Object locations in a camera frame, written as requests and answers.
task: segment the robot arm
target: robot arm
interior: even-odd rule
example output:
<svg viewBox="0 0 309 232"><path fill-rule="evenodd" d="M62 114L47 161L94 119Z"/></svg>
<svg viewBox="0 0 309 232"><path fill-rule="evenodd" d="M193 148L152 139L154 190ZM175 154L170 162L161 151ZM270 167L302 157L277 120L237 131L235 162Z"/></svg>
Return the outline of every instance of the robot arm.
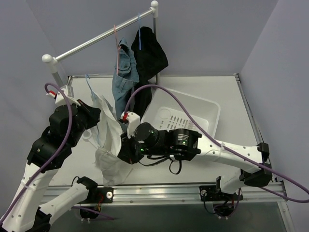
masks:
<svg viewBox="0 0 309 232"><path fill-rule="evenodd" d="M131 160L140 160L144 156L165 156L172 161L191 161L195 156L202 156L207 161L238 167L236 173L217 178L217 191L227 194L233 194L243 186L267 186L272 178L270 172L224 149L224 146L231 148L252 161L270 167L266 163L269 156L268 144L242 146L217 141L221 145L218 146L196 131L160 131L149 123L140 124L140 117L132 112L123 115L123 118L129 122L127 136L134 143L136 157Z"/></svg>
<svg viewBox="0 0 309 232"><path fill-rule="evenodd" d="M61 168L64 160L72 153L83 132L99 122L101 110L90 107L81 100L73 98L73 92L69 86L61 89L68 97L72 109L72 127L66 144L59 155L52 160L31 182L28 180L51 158L62 143L68 128L69 114L62 94L50 91L47 95L56 100L55 112L50 116L50 126L42 136L36 140L27 157L25 173L17 190L13 202L19 197L21 191L24 194L0 224L0 232L38 232L49 231L54 221L71 209L75 204L91 198L97 191L97 183L87 177L80 178L69 190L59 195L52 201L42 204L44 192L49 186L54 175Z"/></svg>

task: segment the denim shirt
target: denim shirt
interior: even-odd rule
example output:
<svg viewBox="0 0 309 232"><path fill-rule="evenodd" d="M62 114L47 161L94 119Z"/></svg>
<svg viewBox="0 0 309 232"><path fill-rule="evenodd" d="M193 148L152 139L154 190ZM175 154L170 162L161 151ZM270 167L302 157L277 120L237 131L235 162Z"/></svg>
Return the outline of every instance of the denim shirt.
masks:
<svg viewBox="0 0 309 232"><path fill-rule="evenodd" d="M133 51L128 47L125 38L120 40L119 46L121 49L119 51L118 75L117 64L115 64L112 78L112 94L115 99L117 120L125 110L132 88L140 81Z"/></svg>

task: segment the white cloth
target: white cloth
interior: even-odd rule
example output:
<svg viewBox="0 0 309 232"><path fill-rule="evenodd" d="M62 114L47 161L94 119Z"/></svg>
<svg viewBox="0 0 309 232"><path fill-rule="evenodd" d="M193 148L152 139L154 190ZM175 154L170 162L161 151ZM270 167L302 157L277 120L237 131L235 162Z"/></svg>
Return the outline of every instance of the white cloth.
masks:
<svg viewBox="0 0 309 232"><path fill-rule="evenodd" d="M132 171L130 164L117 157L121 149L121 127L103 96L92 92L91 100L93 107L101 110L98 126L91 128L92 137L98 143L95 165L102 171L104 186L120 185Z"/></svg>

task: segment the metal rod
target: metal rod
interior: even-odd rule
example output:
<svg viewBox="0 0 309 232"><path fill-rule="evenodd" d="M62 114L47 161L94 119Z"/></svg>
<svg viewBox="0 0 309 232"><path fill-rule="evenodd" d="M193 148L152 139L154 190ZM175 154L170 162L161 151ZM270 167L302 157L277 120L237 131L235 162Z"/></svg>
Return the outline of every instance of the metal rod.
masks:
<svg viewBox="0 0 309 232"><path fill-rule="evenodd" d="M52 73L52 76L54 77L54 79L55 79L55 81L56 81L56 83L57 83L57 85L59 87L63 87L64 86L64 83L63 83L61 77L59 76L58 72Z"/></svg>
<svg viewBox="0 0 309 232"><path fill-rule="evenodd" d="M141 13L140 14L140 18L145 18L146 16L151 15L152 13L153 13L153 10L150 8L148 11L145 11L145 12ZM119 30L121 30L121 29L123 29L123 28L125 28L125 27L127 27L129 25L131 25L132 23L137 22L138 19L139 19L139 17L135 16L135 17L129 19L128 21L126 21L126 22L124 22L122 24L119 24L116 27L116 31L119 31ZM98 36L96 36L95 38L93 38L91 40L88 40L87 42L85 42L85 43L83 43L83 44L81 44L81 45L71 49L70 51L67 51L67 52L63 53L62 55L57 56L56 60L57 61L64 60L65 58L68 58L68 57L74 55L75 53L77 53L77 52L79 52L79 51L89 47L90 45L95 44L96 42L99 42L100 40L103 40L104 38L106 38L106 37L108 37L108 36L110 36L112 34L114 34L114 29L113 28L108 30L108 31L106 31L106 32L104 32L104 33L102 33L102 34L100 34L100 35L98 35Z"/></svg>
<svg viewBox="0 0 309 232"><path fill-rule="evenodd" d="M155 34L156 40L159 41L159 38L158 38L158 17L154 18L153 23L154 23L154 34ZM156 85L159 84L159 77L160 77L160 73L158 72L155 75L155 84Z"/></svg>

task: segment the pink hanger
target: pink hanger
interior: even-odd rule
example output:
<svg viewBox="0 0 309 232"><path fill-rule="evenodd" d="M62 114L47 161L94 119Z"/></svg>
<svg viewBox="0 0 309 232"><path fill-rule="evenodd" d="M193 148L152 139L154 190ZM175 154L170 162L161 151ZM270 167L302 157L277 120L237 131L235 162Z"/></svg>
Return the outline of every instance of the pink hanger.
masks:
<svg viewBox="0 0 309 232"><path fill-rule="evenodd" d="M118 38L117 38L117 33L116 33L116 26L114 25L114 34L116 38L116 47L117 47L117 75L118 75L118 65L119 65L119 51L120 51L120 46L118 46Z"/></svg>

